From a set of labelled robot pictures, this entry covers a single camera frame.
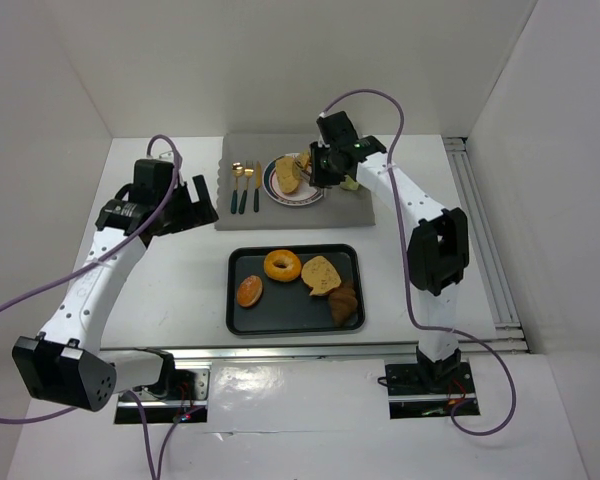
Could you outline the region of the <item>small bread slice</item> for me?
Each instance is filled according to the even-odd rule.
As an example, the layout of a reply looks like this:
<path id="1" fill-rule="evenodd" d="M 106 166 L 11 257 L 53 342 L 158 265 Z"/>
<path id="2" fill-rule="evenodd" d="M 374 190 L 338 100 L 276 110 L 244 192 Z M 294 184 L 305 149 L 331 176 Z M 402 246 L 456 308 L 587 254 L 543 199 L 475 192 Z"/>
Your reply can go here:
<path id="1" fill-rule="evenodd" d="M 299 153 L 294 158 L 294 164 L 301 171 L 308 171 L 310 169 L 310 164 L 311 164 L 311 155 L 310 155 L 310 152 L 309 151 L 304 151 L 302 153 Z"/>

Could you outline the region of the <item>large oval bread slice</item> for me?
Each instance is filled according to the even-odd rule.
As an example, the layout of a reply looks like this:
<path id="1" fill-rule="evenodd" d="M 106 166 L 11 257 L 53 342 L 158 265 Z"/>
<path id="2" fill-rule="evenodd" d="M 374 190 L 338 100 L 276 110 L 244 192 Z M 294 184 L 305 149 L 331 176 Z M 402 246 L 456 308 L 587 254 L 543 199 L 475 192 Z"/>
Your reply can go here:
<path id="1" fill-rule="evenodd" d="M 280 191 L 290 195 L 296 192 L 302 183 L 302 177 L 295 158 L 283 156 L 275 161 L 276 178 Z"/>

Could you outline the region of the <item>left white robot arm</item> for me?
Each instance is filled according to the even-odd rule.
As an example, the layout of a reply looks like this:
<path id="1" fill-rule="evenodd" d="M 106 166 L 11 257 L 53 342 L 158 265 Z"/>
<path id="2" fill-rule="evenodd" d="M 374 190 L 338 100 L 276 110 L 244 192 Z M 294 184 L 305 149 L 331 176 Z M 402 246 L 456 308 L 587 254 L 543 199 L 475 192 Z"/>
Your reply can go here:
<path id="1" fill-rule="evenodd" d="M 168 161 L 136 161 L 132 182 L 99 212 L 85 272 L 38 334 L 19 337 L 12 349 L 30 396 L 93 412 L 127 390 L 167 397 L 177 378 L 171 354 L 154 348 L 103 353 L 102 336 L 151 240 L 217 219 L 203 176 L 186 182 Z"/>

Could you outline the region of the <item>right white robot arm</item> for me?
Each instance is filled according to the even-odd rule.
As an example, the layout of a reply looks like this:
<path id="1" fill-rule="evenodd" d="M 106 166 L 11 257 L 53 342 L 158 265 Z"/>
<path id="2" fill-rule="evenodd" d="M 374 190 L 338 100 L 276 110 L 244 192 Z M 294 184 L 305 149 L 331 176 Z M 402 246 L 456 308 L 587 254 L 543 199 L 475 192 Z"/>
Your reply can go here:
<path id="1" fill-rule="evenodd" d="M 417 294 L 416 301 L 407 299 L 407 310 L 420 332 L 418 373 L 438 383 L 461 362 L 455 327 L 459 283 L 469 264 L 467 216 L 431 198 L 393 162 L 393 149 L 359 136 L 345 112 L 321 113 L 317 126 L 310 184 L 326 188 L 351 178 L 396 213 L 406 293 Z"/>

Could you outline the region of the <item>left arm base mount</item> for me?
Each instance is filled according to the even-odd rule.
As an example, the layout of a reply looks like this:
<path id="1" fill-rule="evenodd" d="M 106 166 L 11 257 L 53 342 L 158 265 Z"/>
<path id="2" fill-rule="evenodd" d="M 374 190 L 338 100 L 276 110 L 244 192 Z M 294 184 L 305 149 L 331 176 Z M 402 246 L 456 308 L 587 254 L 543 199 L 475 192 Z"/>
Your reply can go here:
<path id="1" fill-rule="evenodd" d="M 116 370 L 114 423 L 139 425 L 207 421 L 210 369 L 177 367 L 172 353 L 153 348 L 103 353 Z"/>

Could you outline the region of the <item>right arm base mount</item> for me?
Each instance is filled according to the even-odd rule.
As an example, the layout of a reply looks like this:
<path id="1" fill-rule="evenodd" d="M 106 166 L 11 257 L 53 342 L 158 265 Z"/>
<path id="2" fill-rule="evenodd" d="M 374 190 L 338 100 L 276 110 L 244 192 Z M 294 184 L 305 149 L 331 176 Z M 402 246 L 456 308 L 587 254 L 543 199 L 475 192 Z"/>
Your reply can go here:
<path id="1" fill-rule="evenodd" d="M 384 356 L 384 372 L 376 382 L 388 398 L 391 420 L 479 416 L 480 406 L 470 363 L 459 367 L 442 380 L 424 379 L 414 355 Z"/>

